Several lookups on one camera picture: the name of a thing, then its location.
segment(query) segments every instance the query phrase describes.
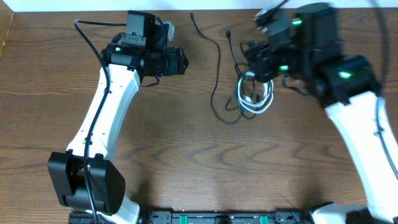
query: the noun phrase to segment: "wood grain surface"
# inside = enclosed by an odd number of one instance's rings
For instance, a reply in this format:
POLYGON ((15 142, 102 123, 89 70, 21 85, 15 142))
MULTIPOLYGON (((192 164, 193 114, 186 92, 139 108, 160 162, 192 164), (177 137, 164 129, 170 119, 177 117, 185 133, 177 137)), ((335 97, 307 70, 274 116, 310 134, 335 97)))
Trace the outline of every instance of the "wood grain surface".
MULTIPOLYGON (((257 10, 195 11, 202 32, 221 46, 216 109, 223 111, 236 81, 226 26, 239 43, 265 40, 257 10)), ((336 128, 314 98, 282 88, 256 119, 220 123, 210 109, 216 47, 200 38, 188 11, 152 12, 175 26, 175 42, 190 60, 185 75, 141 88, 122 126, 116 167, 126 192, 143 205, 174 210, 307 208, 333 200, 365 204, 361 181, 336 128)), ((387 10, 392 60, 385 89, 393 130, 398 131, 398 9, 387 10)), ((0 223, 66 223, 47 171, 52 151, 63 152, 86 115, 100 65, 73 27, 74 19, 123 22, 126 12, 17 13, 0 63, 0 223)), ((347 54, 381 59, 370 9, 340 10, 347 54)), ((82 25, 100 50, 122 27, 82 25)), ((153 80, 147 78, 144 83, 153 80)))

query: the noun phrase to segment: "black motor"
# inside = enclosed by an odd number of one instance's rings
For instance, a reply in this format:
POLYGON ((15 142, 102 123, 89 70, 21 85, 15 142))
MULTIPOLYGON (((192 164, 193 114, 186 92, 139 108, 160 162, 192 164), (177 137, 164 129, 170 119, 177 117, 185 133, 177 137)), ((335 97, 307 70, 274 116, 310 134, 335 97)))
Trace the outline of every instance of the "black motor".
POLYGON ((173 37, 171 22, 163 23, 159 17, 146 12, 129 11, 126 32, 113 38, 102 51, 102 58, 105 64, 137 70, 141 81, 144 76, 182 75, 189 62, 182 48, 167 47, 173 37))

